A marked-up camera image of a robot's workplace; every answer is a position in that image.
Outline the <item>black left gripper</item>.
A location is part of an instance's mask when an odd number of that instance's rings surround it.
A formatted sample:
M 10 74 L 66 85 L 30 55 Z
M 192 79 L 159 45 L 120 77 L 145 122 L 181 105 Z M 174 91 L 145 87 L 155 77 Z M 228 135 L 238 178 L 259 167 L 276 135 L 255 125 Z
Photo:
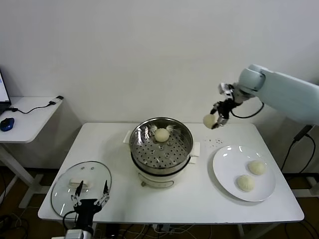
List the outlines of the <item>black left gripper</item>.
M 105 181 L 102 196 L 99 199 L 81 199 L 79 197 L 82 191 L 84 181 L 81 181 L 76 188 L 75 193 L 71 195 L 71 200 L 74 204 L 74 211 L 77 213 L 78 218 L 76 221 L 77 229 L 88 229 L 93 225 L 94 215 L 101 211 L 102 207 L 108 202 L 109 187 L 108 181 Z

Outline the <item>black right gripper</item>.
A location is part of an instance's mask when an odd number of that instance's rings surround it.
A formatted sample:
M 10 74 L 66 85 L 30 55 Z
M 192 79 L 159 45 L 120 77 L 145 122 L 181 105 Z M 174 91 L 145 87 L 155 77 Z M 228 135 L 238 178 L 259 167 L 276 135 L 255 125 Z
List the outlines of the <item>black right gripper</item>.
M 236 103 L 232 99 L 226 99 L 224 101 L 218 101 L 213 105 L 210 114 L 213 115 L 213 122 L 211 129 L 216 129 L 225 126 L 229 119 L 229 114 L 233 108 L 236 107 Z

